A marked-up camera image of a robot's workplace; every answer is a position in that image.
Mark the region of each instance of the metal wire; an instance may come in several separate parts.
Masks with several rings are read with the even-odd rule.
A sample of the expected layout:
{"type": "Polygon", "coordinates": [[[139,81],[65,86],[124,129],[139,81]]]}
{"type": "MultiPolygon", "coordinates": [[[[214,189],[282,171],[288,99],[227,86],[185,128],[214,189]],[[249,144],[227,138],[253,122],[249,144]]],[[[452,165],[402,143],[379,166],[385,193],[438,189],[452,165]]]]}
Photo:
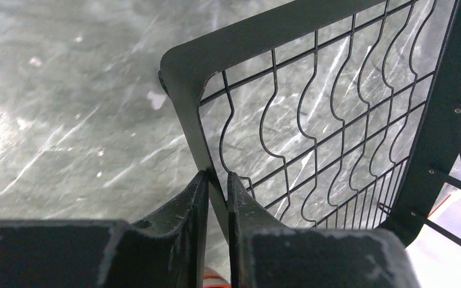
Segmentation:
{"type": "Polygon", "coordinates": [[[284,171],[284,174],[285,174],[285,188],[287,189],[287,207],[285,207],[285,210],[283,211],[282,215],[280,216],[280,221],[282,220],[282,218],[285,216],[285,213],[287,213],[287,210],[291,207],[291,189],[289,188],[289,176],[288,176],[288,173],[287,173],[287,162],[285,160],[285,157],[282,156],[282,155],[277,155],[273,152],[271,152],[267,147],[266,147],[266,144],[264,143],[264,119],[266,118],[266,114],[268,113],[268,109],[270,108],[270,105],[271,103],[273,102],[273,100],[276,98],[277,94],[278,94],[278,75],[277,75],[277,61],[276,61],[276,56],[275,56],[275,49],[273,49],[271,51],[271,60],[273,62],[273,82],[274,82],[274,87],[275,87],[275,90],[273,92],[273,95],[271,96],[270,100],[268,101],[268,103],[266,104],[266,108],[264,108],[264,112],[262,113],[262,117],[261,117],[261,123],[259,124],[259,138],[261,139],[261,145],[262,145],[262,148],[264,149],[264,151],[266,151],[266,153],[270,154],[270,156],[274,157],[274,158],[278,158],[278,159],[282,159],[282,162],[283,162],[283,171],[284,171]]]}
{"type": "Polygon", "coordinates": [[[386,63],[387,59],[390,55],[390,52],[392,51],[395,43],[399,39],[399,37],[404,33],[405,29],[407,28],[408,24],[411,21],[412,13],[415,8],[415,4],[418,2],[418,0],[414,1],[408,1],[394,9],[388,10],[390,7],[390,0],[387,0],[385,3],[384,11],[382,14],[378,17],[375,17],[366,23],[356,26],[356,14],[351,16],[351,28],[350,30],[324,42],[319,44],[318,43],[318,35],[319,31],[315,31],[313,33],[314,35],[314,46],[309,49],[304,51],[303,53],[297,54],[283,62],[277,63],[276,59],[276,51],[275,49],[271,50],[271,67],[267,68],[265,70],[262,70],[250,77],[246,77],[244,79],[241,79],[233,84],[229,84],[228,79],[227,79],[227,73],[226,71],[222,71],[222,77],[223,77],[223,83],[224,83],[224,88],[211,94],[209,97],[206,97],[200,102],[200,106],[203,106],[205,104],[208,104],[209,102],[215,100],[219,96],[222,96],[223,94],[226,94],[227,100],[229,103],[230,107],[230,115],[227,118],[223,129],[221,131],[220,135],[220,143],[219,143],[219,156],[220,156],[220,161],[222,163],[222,166],[224,170],[229,173],[230,170],[225,163],[224,160],[224,138],[227,132],[228,127],[230,126],[234,114],[235,114],[235,108],[234,108],[234,102],[233,102],[233,97],[237,97],[235,95],[232,95],[232,91],[234,89],[237,89],[239,87],[242,87],[243,85],[246,85],[256,79],[260,79],[262,77],[265,77],[268,74],[273,74],[273,85],[274,85],[274,91],[273,94],[270,96],[267,104],[264,107],[264,111],[262,112],[260,124],[259,124],[259,140],[262,149],[264,152],[266,152],[269,156],[280,159],[282,161],[282,165],[270,173],[267,173],[267,175],[261,177],[260,179],[254,179],[255,182],[252,180],[252,178],[244,175],[240,176],[242,180],[245,180],[248,182],[249,187],[248,190],[251,192],[252,196],[255,198],[255,189],[260,186],[261,184],[264,184],[268,180],[272,179],[275,177],[278,173],[283,171],[283,179],[285,181],[285,193],[282,195],[276,197],[273,201],[270,203],[267,203],[264,205],[264,208],[270,209],[274,205],[284,202],[285,200],[287,201],[287,206],[283,210],[279,220],[282,221],[288,212],[288,210],[292,207],[292,199],[291,196],[308,185],[309,183],[312,183],[312,187],[309,190],[309,192],[306,194],[304,197],[303,203],[300,208],[300,214],[301,218],[309,223],[312,223],[313,227],[325,227],[325,228],[345,228],[345,229],[369,229],[369,228],[374,228],[378,224],[380,224],[384,219],[384,214],[385,207],[391,207],[391,205],[394,203],[394,199],[396,198],[397,190],[399,189],[399,184],[400,180],[403,175],[403,171],[405,170],[406,163],[408,160],[408,157],[404,157],[403,159],[396,161],[393,157],[393,149],[395,145],[397,144],[397,141],[400,138],[400,135],[405,131],[405,128],[407,126],[407,123],[409,121],[409,115],[414,113],[420,108],[424,108],[426,101],[421,101],[417,105],[413,106],[412,100],[414,96],[414,91],[418,85],[418,83],[428,79],[429,77],[432,77],[435,72],[429,72],[423,76],[420,77],[420,75],[415,71],[413,67],[413,54],[415,50],[415,45],[420,37],[420,34],[425,27],[426,23],[429,21],[430,17],[432,16],[435,7],[437,5],[437,0],[434,0],[432,9],[428,13],[428,15],[425,17],[423,22],[421,23],[420,27],[418,28],[418,31],[414,37],[410,53],[409,53],[409,70],[410,72],[414,75],[413,81],[411,81],[409,84],[406,86],[400,88],[400,89],[395,89],[392,83],[388,81],[388,77],[386,75],[386,63]],[[407,16],[405,18],[405,21],[400,28],[394,35],[393,39],[387,46],[387,49],[385,51],[385,55],[382,58],[382,65],[379,67],[375,67],[376,70],[378,70],[381,74],[381,80],[384,83],[384,85],[390,90],[389,96],[385,97],[382,99],[380,102],[376,104],[372,104],[370,101],[366,100],[366,97],[363,95],[363,88],[362,85],[362,79],[363,79],[363,73],[365,70],[365,67],[367,63],[369,62],[371,55],[375,52],[376,48],[378,47],[379,43],[383,39],[383,33],[385,29],[385,22],[386,19],[395,14],[398,13],[404,9],[408,9],[407,16]],[[366,111],[359,114],[357,117],[351,119],[350,121],[346,121],[342,115],[338,115],[335,107],[334,107],[334,101],[335,101],[335,96],[336,96],[336,90],[337,90],[337,85],[339,83],[339,79],[343,73],[343,71],[346,69],[346,67],[349,64],[349,61],[351,60],[352,57],[352,52],[353,52],[353,43],[355,41],[355,34],[358,31],[361,31],[375,23],[380,22],[380,28],[378,32],[377,39],[375,42],[372,44],[370,49],[366,52],[365,58],[363,62],[361,63],[359,70],[358,70],[358,79],[357,79],[357,95],[359,102],[361,104],[364,104],[366,106],[366,111]],[[343,61],[343,64],[340,66],[335,79],[333,81],[332,89],[331,89],[331,94],[330,94],[330,105],[329,105],[329,110],[331,112],[331,115],[333,118],[340,123],[340,127],[336,130],[333,131],[329,136],[323,138],[322,140],[319,140],[316,136],[310,135],[307,130],[305,130],[302,126],[301,123],[301,107],[303,105],[304,100],[306,99],[306,96],[308,94],[308,91],[310,90],[311,85],[313,84],[316,76],[318,75],[318,54],[319,51],[325,47],[328,47],[330,45],[333,45],[337,43],[338,41],[345,40],[347,41],[349,39],[348,43],[348,54],[345,60],[343,61]],[[294,156],[292,159],[287,160],[287,158],[284,155],[277,154],[273,152],[265,143],[264,141],[264,129],[265,129],[265,118],[268,115],[268,112],[270,111],[270,107],[274,100],[277,98],[278,93],[279,93],[279,80],[278,80],[278,70],[284,67],[287,67],[307,56],[313,55],[313,72],[312,75],[310,76],[309,80],[307,83],[304,85],[304,89],[301,93],[299,102],[297,104],[297,111],[296,111],[296,125],[298,131],[301,133],[301,135],[311,141],[311,147],[303,151],[302,153],[299,153],[298,155],[294,156]],[[394,99],[406,92],[409,91],[409,100],[408,100],[408,106],[407,109],[403,114],[400,116],[396,117],[393,119],[393,102],[394,99]],[[385,124],[382,124],[380,128],[377,129],[374,133],[370,133],[369,126],[370,126],[370,121],[371,121],[371,114],[375,110],[377,110],[379,107],[387,105],[388,107],[388,114],[387,114],[387,120],[385,124]],[[351,127],[352,125],[355,125],[360,119],[364,119],[365,121],[365,127],[364,127],[364,135],[363,139],[354,145],[353,147],[350,147],[348,150],[345,149],[346,145],[346,129],[351,127]],[[388,160],[389,160],[389,165],[387,169],[383,172],[375,173],[372,169],[373,163],[376,161],[376,156],[378,155],[378,151],[381,149],[381,147],[385,144],[388,133],[390,132],[390,128],[395,125],[396,123],[402,122],[402,126],[400,127],[400,130],[396,133],[395,137],[393,138],[393,141],[391,143],[391,146],[389,147],[388,151],[388,160]],[[372,156],[370,157],[370,161],[368,163],[367,167],[367,173],[372,177],[372,180],[366,184],[363,188],[358,188],[354,183],[353,183],[353,177],[356,177],[355,173],[357,171],[358,164],[360,161],[363,160],[365,153],[367,151],[367,145],[368,143],[374,139],[375,137],[380,137],[379,135],[382,134],[382,137],[377,144],[377,147],[373,150],[372,156]],[[340,138],[340,155],[336,157],[333,161],[330,163],[326,164],[324,167],[319,168],[319,163],[318,163],[318,147],[322,146],[323,144],[327,143],[328,141],[335,139],[336,137],[341,137],[340,138]],[[357,151],[357,149],[361,149],[360,154],[356,162],[352,165],[352,169],[349,174],[349,179],[347,182],[347,185],[349,189],[352,191],[352,195],[347,197],[343,201],[338,201],[341,203],[336,203],[337,201],[334,200],[332,197],[332,193],[334,192],[334,187],[337,182],[337,179],[340,177],[340,174],[342,173],[343,170],[343,161],[344,158],[349,156],[351,153],[357,151]],[[306,177],[303,181],[301,181],[299,184],[296,186],[293,185],[291,187],[289,185],[289,175],[288,175],[288,168],[295,163],[299,162],[301,159],[309,155],[310,153],[314,153],[314,169],[313,173],[306,177]],[[326,191],[326,205],[331,208],[331,211],[324,215],[322,218],[321,217],[309,217],[306,213],[306,207],[308,207],[308,202],[316,194],[316,191],[318,190],[318,180],[321,174],[326,172],[328,169],[332,167],[338,167],[337,172],[333,175],[333,179],[331,180],[331,184],[329,185],[328,190],[326,191]]]}

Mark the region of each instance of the wire basket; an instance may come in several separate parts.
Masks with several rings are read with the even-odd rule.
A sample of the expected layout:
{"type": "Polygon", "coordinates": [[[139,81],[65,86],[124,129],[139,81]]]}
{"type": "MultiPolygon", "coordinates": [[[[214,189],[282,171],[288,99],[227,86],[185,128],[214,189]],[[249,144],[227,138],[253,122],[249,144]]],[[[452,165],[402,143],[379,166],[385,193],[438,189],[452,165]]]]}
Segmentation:
{"type": "Polygon", "coordinates": [[[289,227],[383,223],[457,7],[298,0],[167,52],[160,81],[224,233],[231,172],[289,227]]]}

